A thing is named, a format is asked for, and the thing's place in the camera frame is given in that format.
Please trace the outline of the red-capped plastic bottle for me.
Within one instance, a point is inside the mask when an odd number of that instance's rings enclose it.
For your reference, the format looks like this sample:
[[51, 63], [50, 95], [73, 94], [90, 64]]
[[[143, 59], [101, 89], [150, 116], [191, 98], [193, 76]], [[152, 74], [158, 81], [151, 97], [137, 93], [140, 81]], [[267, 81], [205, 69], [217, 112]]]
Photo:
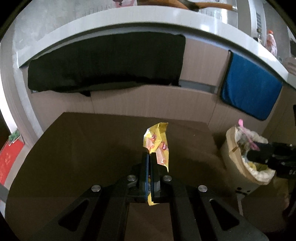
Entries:
[[273, 54], [274, 57], [277, 57], [278, 54], [278, 48], [276, 45], [276, 41], [274, 39], [273, 31], [269, 30], [266, 35], [266, 49]]

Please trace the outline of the dark sauce bottle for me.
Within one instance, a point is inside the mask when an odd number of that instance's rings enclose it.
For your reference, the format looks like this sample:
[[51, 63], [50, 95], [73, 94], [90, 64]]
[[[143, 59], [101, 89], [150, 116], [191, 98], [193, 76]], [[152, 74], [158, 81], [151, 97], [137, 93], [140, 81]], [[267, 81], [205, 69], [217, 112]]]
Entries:
[[264, 45], [264, 39], [263, 39], [263, 36], [262, 36], [261, 29], [260, 28], [257, 28], [256, 29], [256, 32], [257, 32], [257, 37], [255, 37], [255, 40], [257, 42], [259, 42], [259, 44]]

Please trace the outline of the white trash bin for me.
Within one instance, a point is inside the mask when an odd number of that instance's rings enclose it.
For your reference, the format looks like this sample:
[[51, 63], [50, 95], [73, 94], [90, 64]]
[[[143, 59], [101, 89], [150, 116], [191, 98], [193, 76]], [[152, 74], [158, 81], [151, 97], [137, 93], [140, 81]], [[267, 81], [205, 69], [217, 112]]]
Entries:
[[242, 200], [254, 192], [259, 184], [244, 166], [238, 146], [228, 144], [226, 140], [220, 150], [226, 165], [227, 175], [230, 177], [231, 189], [236, 195], [239, 213], [243, 216]]

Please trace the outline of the red floor mat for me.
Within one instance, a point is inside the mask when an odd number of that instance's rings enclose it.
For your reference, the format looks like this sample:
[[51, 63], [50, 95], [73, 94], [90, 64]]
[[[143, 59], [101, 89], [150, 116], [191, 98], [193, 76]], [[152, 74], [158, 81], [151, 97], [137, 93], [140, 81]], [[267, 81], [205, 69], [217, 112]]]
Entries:
[[9, 141], [5, 143], [1, 149], [0, 156], [0, 182], [4, 185], [8, 174], [14, 164], [17, 156], [24, 147], [24, 143], [20, 140], [16, 140], [14, 143], [10, 144]]

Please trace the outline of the black hanging cloth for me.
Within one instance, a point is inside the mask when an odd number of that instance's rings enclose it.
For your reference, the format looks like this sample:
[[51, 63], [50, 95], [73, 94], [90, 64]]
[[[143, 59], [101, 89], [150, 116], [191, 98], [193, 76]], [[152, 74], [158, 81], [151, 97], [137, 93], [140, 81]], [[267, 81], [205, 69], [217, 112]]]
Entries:
[[28, 88], [90, 96], [141, 85], [178, 86], [185, 45], [183, 35], [157, 32], [74, 42], [31, 61]]

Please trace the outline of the yellow chips bag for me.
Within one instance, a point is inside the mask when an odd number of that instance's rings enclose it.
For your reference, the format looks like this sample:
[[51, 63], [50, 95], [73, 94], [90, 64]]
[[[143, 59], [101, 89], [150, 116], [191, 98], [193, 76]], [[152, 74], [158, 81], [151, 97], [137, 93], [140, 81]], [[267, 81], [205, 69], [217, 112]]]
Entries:
[[[169, 172], [169, 147], [166, 136], [168, 123], [157, 123], [150, 128], [148, 128], [144, 134], [143, 146], [148, 150], [149, 154], [156, 153], [157, 162], [158, 162], [158, 171], [161, 183], [161, 192], [162, 192], [162, 183], [165, 181], [164, 177], [168, 175]], [[151, 199], [151, 189], [149, 190], [149, 195], [147, 199], [149, 206], [154, 206]]]

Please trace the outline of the blue hanging towel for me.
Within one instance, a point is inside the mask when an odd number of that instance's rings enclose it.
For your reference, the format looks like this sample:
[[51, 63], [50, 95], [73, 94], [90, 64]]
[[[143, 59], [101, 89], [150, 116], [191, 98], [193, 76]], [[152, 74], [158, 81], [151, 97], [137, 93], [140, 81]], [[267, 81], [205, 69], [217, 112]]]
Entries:
[[280, 95], [282, 82], [243, 56], [229, 53], [221, 100], [259, 121], [267, 120]]

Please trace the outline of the pink dish basket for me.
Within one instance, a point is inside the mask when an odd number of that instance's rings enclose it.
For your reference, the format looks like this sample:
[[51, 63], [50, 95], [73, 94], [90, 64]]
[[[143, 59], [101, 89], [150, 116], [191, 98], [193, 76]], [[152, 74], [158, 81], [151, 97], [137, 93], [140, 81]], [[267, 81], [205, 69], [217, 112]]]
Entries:
[[292, 75], [296, 76], [296, 58], [287, 57], [283, 61], [283, 66]]

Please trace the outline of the pink candy wrapper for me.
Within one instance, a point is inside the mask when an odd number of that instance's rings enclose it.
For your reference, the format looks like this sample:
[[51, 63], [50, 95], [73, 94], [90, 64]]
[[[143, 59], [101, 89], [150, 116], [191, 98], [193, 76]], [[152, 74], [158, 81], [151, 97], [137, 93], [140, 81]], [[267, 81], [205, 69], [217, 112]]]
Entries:
[[246, 128], [243, 125], [243, 119], [240, 118], [238, 120], [238, 125], [239, 125], [241, 131], [246, 135], [248, 142], [250, 143], [250, 148], [254, 151], [260, 151], [260, 148], [253, 142], [253, 140], [250, 138], [250, 136], [246, 132]]

